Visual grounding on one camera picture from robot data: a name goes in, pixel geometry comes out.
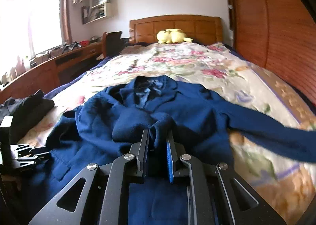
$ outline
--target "blue gripper pad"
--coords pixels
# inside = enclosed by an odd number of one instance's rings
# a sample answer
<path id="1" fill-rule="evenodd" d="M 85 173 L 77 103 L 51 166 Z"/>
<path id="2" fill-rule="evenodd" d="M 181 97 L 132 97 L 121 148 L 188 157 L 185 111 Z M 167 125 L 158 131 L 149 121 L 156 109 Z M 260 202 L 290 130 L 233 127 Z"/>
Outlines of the blue gripper pad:
<path id="1" fill-rule="evenodd" d="M 172 164 L 171 149 L 170 149 L 169 144 L 167 144 L 167 162 L 168 162 L 169 182 L 173 183 L 173 164 Z"/>

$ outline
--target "wooden wardrobe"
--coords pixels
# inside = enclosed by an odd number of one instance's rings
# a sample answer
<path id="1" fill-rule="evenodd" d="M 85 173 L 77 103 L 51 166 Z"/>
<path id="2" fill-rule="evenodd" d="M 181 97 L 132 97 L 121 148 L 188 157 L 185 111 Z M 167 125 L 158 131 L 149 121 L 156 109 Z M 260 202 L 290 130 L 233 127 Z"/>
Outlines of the wooden wardrobe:
<path id="1" fill-rule="evenodd" d="M 301 0 L 230 0 L 234 47 L 316 103 L 316 24 Z"/>

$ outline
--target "floral bedspread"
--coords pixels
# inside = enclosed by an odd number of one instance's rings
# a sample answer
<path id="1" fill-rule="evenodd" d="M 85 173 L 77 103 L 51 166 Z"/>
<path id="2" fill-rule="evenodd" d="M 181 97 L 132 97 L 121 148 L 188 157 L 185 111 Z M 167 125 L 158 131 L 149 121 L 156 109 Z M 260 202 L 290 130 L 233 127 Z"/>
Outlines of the floral bedspread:
<path id="1" fill-rule="evenodd" d="M 221 43 L 151 44 L 125 48 L 101 68 L 89 71 L 53 100 L 55 107 L 20 143 L 45 144 L 61 115 L 83 105 L 105 87 L 129 83 L 137 76 L 167 75 L 199 83 L 227 101 L 257 110 L 285 126 L 315 129 L 316 118 L 301 98 L 273 73 L 240 60 Z M 295 224 L 315 194 L 316 166 L 272 153 L 230 132 L 235 170 L 285 219 Z"/>

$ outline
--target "wooden desk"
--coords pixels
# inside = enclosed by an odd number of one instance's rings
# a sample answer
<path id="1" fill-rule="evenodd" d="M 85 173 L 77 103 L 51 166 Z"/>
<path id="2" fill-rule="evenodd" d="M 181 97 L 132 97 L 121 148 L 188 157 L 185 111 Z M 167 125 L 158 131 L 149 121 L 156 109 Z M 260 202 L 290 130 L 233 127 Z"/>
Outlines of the wooden desk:
<path id="1" fill-rule="evenodd" d="M 88 58 L 96 58 L 100 54 L 102 54 L 102 44 L 98 42 L 67 52 L 61 56 L 53 57 L 6 85 L 0 91 L 0 103 L 3 103 L 9 97 L 25 98 L 39 89 L 44 93 L 48 93 L 60 86 L 58 73 Z"/>

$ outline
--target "bed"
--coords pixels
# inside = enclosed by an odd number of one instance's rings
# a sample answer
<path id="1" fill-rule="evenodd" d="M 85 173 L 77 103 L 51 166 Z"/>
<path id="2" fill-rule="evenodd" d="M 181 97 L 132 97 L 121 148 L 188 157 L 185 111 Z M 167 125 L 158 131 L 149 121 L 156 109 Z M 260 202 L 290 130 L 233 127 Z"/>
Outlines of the bed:
<path id="1" fill-rule="evenodd" d="M 180 28 L 198 43 L 161 45 L 155 35 Z M 53 97 L 55 107 L 19 143 L 43 146 L 61 115 L 105 87 L 137 76 L 167 75 L 199 83 L 229 102 L 271 116 L 285 126 L 316 129 L 316 116 L 299 95 L 273 73 L 238 58 L 222 41 L 221 19 L 169 15 L 130 21 L 130 43 L 120 55 L 88 71 Z M 146 42 L 150 45 L 139 45 Z M 295 224 L 315 194 L 316 166 L 268 151 L 230 131 L 235 170 L 283 217 Z"/>

